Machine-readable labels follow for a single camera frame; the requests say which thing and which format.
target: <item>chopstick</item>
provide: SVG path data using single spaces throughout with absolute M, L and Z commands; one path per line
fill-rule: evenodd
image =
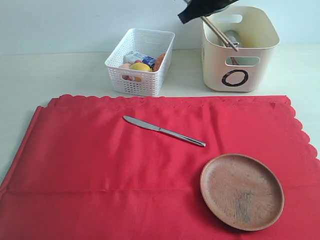
M 236 52 L 238 52 L 238 48 L 230 41 L 230 39 L 222 32 L 220 31 L 206 16 L 202 16 L 201 20 L 216 34 L 218 38 L 221 39 L 223 44 L 227 48 L 233 48 Z

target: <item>white basket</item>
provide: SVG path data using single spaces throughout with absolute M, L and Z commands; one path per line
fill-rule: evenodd
M 137 95 L 157 96 L 171 64 L 175 34 L 168 31 L 131 28 L 105 61 L 116 92 Z M 158 71 L 146 72 L 119 68 L 124 63 L 124 55 L 137 51 L 152 58 L 165 53 Z M 141 81 L 125 80 L 122 76 L 139 77 Z
M 230 22 L 237 17 L 242 20 Z M 209 19 L 222 32 L 238 32 L 244 48 L 235 52 L 232 48 L 220 46 L 218 37 L 203 23 L 201 59 L 204 83 L 216 91 L 255 90 L 263 79 L 273 49 L 280 41 L 271 21 L 264 11 L 251 6 L 230 6 L 212 14 Z M 227 64 L 230 57 L 245 61 L 240 65 Z

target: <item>wooden plate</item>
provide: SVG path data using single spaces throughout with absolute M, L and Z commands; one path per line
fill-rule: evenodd
M 242 154 L 224 154 L 209 161 L 202 170 L 200 187 L 209 209 L 240 230 L 271 226 L 285 204 L 276 176 L 258 160 Z

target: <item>butter knife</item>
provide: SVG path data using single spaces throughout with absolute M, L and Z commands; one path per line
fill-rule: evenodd
M 192 144 L 200 146 L 200 147 L 205 147 L 206 146 L 206 143 L 203 142 L 203 141 L 199 141 L 199 140 L 193 139 L 191 137 L 181 135 L 181 134 L 176 133 L 174 131 L 170 131 L 170 130 L 167 130 L 167 129 L 152 125 L 152 124 L 150 124 L 148 122 L 141 121 L 141 120 L 136 119 L 134 117 L 123 116 L 123 118 L 127 122 L 129 122 L 131 124 L 134 124 L 134 125 L 136 125 L 138 127 L 141 127 L 141 128 L 144 128 L 144 129 L 153 130 L 153 131 L 160 132 L 160 133 L 163 133 L 163 134 L 167 134 L 167 135 L 170 135 L 170 136 L 175 137 L 177 139 L 184 140 L 186 142 L 192 143 Z

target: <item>white table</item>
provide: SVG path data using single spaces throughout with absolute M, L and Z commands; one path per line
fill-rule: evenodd
M 259 88 L 216 92 L 202 79 L 199 49 L 176 50 L 160 96 L 287 95 L 296 118 L 320 150 L 320 45 L 278 46 Z M 63 94 L 125 96 L 113 90 L 104 65 L 109 53 L 0 56 L 0 181 L 37 106 Z

